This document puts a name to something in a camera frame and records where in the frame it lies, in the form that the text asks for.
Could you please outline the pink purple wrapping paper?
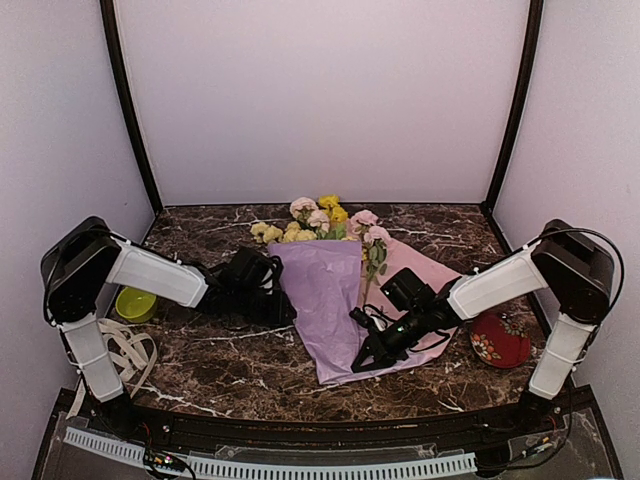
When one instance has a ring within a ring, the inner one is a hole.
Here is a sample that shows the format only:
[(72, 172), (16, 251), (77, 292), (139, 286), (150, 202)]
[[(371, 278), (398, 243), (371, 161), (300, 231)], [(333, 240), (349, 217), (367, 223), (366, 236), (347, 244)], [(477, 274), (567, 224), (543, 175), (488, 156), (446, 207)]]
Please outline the pink purple wrapping paper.
[(319, 384), (345, 384), (411, 370), (438, 358), (448, 346), (449, 339), (430, 333), (406, 360), (354, 373), (351, 364), (367, 331), (349, 317), (349, 312), (366, 300), (394, 320), (401, 316), (379, 285), (373, 284), (364, 292), (361, 244), (347, 240), (274, 243), (268, 252), (283, 263), (280, 283), (297, 312), (294, 325), (315, 362)]

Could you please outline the yellow daisy flower bunch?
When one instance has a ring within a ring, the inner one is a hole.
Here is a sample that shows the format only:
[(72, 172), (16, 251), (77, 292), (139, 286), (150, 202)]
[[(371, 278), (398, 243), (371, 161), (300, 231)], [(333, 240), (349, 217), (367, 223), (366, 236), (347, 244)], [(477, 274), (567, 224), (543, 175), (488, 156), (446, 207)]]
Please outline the yellow daisy flower bunch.
[(360, 238), (353, 237), (351, 235), (347, 235), (341, 239), (341, 241), (355, 242), (358, 243), (361, 247), (361, 261), (363, 264), (366, 264), (369, 261), (369, 253), (368, 246), (366, 243), (363, 243)]

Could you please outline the pink rose flower stem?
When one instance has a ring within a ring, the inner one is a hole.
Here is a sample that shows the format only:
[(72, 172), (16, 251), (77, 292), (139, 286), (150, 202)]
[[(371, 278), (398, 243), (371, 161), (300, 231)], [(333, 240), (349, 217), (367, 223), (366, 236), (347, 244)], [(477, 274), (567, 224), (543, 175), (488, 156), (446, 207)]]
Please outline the pink rose flower stem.
[(369, 261), (362, 263), (364, 279), (363, 292), (360, 302), (368, 300), (371, 287), (379, 284), (378, 277), (384, 275), (388, 269), (388, 247), (391, 236), (379, 224), (379, 217), (370, 210), (359, 210), (349, 214), (345, 223), (331, 225), (327, 215), (318, 205), (318, 199), (300, 197), (289, 207), (293, 221), (297, 221), (303, 229), (313, 230), (317, 240), (340, 240), (347, 235), (360, 238), (368, 246)]

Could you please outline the yellow fuzzy poppy stem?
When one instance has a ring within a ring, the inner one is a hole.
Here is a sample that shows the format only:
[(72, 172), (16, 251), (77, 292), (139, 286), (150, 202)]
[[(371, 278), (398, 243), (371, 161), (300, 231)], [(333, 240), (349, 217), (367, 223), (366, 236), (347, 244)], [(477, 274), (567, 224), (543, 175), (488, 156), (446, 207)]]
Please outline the yellow fuzzy poppy stem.
[(318, 198), (318, 205), (329, 218), (331, 225), (345, 223), (349, 218), (348, 212), (341, 206), (338, 195), (321, 196)]

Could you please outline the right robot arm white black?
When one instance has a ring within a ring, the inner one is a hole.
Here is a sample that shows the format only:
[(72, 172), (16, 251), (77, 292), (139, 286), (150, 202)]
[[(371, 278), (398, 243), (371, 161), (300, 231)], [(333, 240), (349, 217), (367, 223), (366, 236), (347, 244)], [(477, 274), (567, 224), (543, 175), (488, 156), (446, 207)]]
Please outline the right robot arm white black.
[(557, 318), (550, 322), (544, 351), (530, 376), (527, 398), (510, 413), (521, 434), (534, 432), (549, 416), (549, 405), (583, 361), (604, 320), (622, 293), (625, 263), (618, 246), (592, 229), (560, 219), (504, 258), (458, 276), (435, 291), (409, 268), (380, 288), (401, 312), (379, 329), (365, 308), (350, 316), (368, 332), (351, 364), (355, 373), (391, 367), (430, 333), (458, 327), (495, 307), (521, 297), (553, 299)]

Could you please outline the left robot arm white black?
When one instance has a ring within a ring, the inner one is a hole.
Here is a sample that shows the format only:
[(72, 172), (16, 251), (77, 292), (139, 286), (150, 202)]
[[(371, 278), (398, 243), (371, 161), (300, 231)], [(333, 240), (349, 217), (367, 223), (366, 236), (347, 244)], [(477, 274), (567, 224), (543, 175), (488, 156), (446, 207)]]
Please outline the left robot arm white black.
[(292, 324), (296, 311), (280, 285), (282, 260), (247, 247), (213, 267), (161, 255), (90, 216), (40, 261), (43, 314), (59, 329), (101, 417), (120, 436), (141, 427), (140, 412), (110, 358), (98, 326), (97, 303), (108, 286), (134, 290), (210, 316), (241, 316), (270, 328)]

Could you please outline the lime green bowl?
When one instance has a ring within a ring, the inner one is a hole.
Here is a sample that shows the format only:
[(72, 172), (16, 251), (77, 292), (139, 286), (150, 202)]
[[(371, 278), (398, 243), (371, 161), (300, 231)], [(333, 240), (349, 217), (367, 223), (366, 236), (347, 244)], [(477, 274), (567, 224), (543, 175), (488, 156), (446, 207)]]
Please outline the lime green bowl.
[(157, 309), (157, 296), (132, 287), (125, 287), (116, 298), (116, 313), (129, 323), (149, 321)]

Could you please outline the red floral dish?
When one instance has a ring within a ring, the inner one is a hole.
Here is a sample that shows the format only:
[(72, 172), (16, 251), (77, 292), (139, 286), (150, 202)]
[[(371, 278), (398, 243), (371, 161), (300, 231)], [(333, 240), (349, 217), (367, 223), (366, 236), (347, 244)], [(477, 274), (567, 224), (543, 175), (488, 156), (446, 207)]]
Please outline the red floral dish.
[(489, 366), (513, 369), (529, 359), (531, 338), (519, 320), (485, 312), (473, 320), (469, 335), (475, 354)]

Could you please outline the black front table rail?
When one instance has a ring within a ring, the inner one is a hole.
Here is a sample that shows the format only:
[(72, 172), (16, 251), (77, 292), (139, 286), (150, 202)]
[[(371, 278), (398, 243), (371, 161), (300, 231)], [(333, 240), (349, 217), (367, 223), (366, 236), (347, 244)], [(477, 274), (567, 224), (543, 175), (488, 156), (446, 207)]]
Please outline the black front table rail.
[(502, 442), (516, 433), (498, 432), (515, 415), (515, 403), (463, 413), (380, 421), (290, 422), (216, 418), (135, 405), (158, 446), (211, 450), (228, 444), (259, 448), (444, 446)]

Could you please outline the right black frame post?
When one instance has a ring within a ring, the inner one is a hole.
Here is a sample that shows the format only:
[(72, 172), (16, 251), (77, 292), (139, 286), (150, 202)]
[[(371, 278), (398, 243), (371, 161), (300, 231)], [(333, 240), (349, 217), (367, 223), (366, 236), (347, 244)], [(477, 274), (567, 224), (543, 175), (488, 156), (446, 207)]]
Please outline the right black frame post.
[(516, 144), (535, 63), (543, 11), (543, 0), (529, 2), (522, 52), (509, 115), (489, 188), (481, 203), (481, 209), (487, 217), (492, 217), (494, 214)]

